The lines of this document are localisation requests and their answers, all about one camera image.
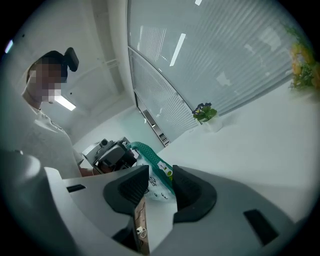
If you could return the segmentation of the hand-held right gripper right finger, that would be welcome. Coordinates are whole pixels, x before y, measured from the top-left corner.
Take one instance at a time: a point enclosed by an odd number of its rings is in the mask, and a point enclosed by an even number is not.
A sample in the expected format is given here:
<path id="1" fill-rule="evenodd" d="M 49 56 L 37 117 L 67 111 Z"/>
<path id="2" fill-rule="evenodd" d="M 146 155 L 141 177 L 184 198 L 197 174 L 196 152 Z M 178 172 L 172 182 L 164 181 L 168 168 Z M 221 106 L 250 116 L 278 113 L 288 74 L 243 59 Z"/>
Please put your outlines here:
<path id="1" fill-rule="evenodd" d="M 275 204 L 249 186 L 173 166 L 177 212 L 154 256 L 267 256 L 295 228 Z"/>

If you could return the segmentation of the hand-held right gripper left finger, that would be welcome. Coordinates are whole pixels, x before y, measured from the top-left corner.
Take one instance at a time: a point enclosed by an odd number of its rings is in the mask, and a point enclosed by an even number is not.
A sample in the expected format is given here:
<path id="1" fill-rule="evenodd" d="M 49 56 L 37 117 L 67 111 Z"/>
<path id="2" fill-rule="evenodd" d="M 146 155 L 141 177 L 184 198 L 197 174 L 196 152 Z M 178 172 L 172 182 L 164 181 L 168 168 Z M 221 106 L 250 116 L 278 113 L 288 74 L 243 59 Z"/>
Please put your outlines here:
<path id="1" fill-rule="evenodd" d="M 135 256 L 135 209 L 148 170 L 133 167 L 98 176 L 62 179 L 45 169 L 45 246 L 57 256 Z"/>

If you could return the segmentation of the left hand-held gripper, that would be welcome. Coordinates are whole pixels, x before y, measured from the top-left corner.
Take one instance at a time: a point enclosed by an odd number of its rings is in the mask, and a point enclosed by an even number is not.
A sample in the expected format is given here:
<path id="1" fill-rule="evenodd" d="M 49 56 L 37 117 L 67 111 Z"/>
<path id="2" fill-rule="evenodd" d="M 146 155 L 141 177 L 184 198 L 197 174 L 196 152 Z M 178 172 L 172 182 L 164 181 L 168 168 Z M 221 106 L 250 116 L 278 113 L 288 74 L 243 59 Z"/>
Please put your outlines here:
<path id="1" fill-rule="evenodd" d="M 102 139 L 88 146 L 81 154 L 99 174 L 131 168 L 136 162 L 135 154 L 126 149 L 127 138 L 113 141 Z"/>

